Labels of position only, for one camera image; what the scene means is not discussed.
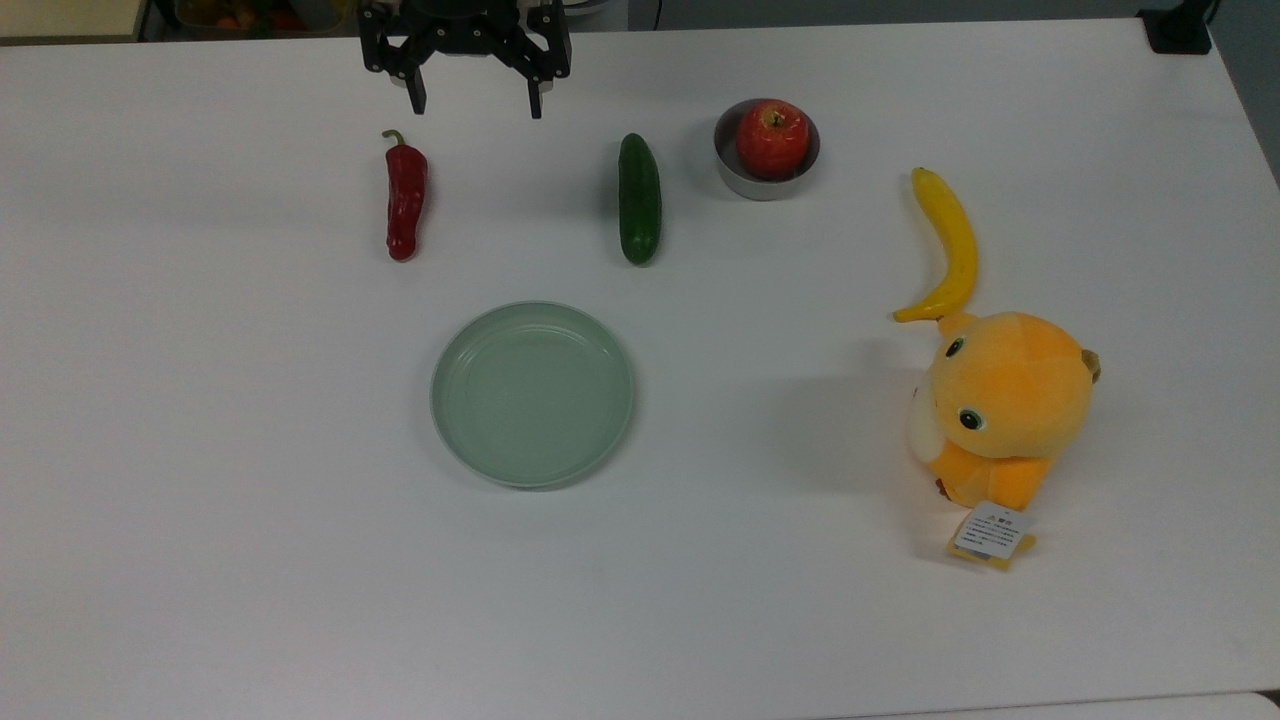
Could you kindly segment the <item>black linkage gripper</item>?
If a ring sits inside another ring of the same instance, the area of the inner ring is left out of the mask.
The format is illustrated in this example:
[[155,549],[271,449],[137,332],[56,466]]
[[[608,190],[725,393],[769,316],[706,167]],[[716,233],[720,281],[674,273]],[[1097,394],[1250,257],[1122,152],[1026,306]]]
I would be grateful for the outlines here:
[[426,111],[421,67],[435,55],[492,56],[527,82],[530,117],[543,118],[544,82],[571,74],[562,1],[361,1],[364,64],[404,79],[415,115]]

